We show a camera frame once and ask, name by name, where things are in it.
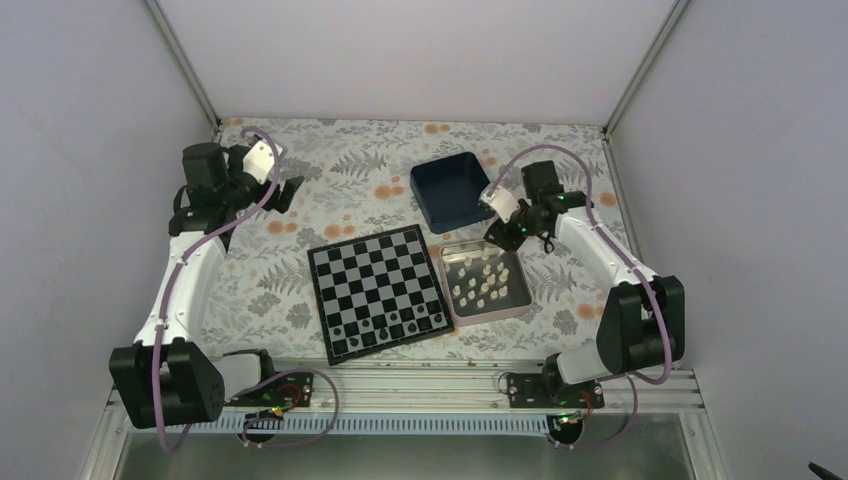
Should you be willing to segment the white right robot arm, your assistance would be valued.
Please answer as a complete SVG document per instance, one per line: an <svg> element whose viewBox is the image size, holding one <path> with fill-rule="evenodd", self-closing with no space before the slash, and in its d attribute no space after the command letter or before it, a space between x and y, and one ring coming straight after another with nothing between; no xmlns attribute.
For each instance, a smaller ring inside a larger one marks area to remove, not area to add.
<svg viewBox="0 0 848 480"><path fill-rule="evenodd" d="M552 162L521 171L526 198L497 182L479 197L497 219L484 238L505 251L517 251L538 237L551 252L568 247L596 284L608 290L595 336L580 347L549 356L541 373L544 399L565 407L607 378L660 366L655 383L664 382L685 352L685 291L675 276L662 277L630 253L598 219L582 191L568 192Z"/></svg>

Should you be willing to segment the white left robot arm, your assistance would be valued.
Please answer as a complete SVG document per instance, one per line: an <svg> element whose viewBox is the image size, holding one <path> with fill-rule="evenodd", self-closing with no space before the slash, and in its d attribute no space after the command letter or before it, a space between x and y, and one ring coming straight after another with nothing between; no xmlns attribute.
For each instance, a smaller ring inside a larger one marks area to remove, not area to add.
<svg viewBox="0 0 848 480"><path fill-rule="evenodd" d="M229 250L233 223L258 209L285 212L303 182L281 179L286 150L274 141L182 153L186 183L173 201L169 257L151 311L108 369L134 427L205 423L225 403L222 373L199 340L211 289Z"/></svg>

